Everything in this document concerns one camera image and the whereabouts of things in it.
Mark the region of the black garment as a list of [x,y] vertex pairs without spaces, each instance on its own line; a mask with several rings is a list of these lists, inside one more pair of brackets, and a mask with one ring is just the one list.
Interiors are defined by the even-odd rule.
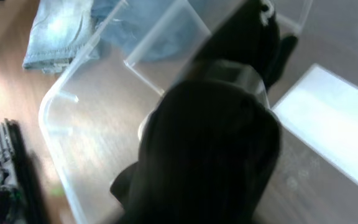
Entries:
[[147,119],[111,185],[118,223],[253,223],[281,152],[267,94],[296,47],[271,1],[246,1],[204,43]]

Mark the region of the dark blue folded jeans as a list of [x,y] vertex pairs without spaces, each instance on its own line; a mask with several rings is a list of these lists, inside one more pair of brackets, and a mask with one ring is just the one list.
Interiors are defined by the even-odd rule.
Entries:
[[[117,11],[100,34],[99,48],[111,46],[129,55],[146,37],[174,2],[171,0],[130,0]],[[197,39],[197,25],[186,9],[157,35],[143,61],[154,62],[182,57]]]

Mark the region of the light grey folded jeans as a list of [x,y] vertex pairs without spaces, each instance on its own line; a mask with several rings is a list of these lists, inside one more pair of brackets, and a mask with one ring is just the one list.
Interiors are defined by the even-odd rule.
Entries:
[[22,67],[62,73],[95,32],[93,0],[40,0]]

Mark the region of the clear plastic storage bin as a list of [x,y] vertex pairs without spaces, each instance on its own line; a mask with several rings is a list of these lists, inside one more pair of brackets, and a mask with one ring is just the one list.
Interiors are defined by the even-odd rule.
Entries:
[[[111,223],[109,193],[137,160],[142,128],[164,92],[240,1],[173,1],[124,55],[100,34],[126,1],[108,1],[95,33],[42,100],[39,125],[77,223]],[[315,63],[358,86],[358,1],[272,1],[282,35],[298,45],[269,91],[271,108]],[[186,9],[197,39],[182,57],[142,60],[157,35]],[[256,223],[358,223],[358,185],[283,126],[282,153],[255,212]]]

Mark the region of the white label in bin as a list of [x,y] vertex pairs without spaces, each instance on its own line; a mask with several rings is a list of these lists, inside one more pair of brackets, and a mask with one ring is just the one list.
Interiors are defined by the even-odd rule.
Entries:
[[283,126],[358,185],[358,86],[315,63],[273,106]]

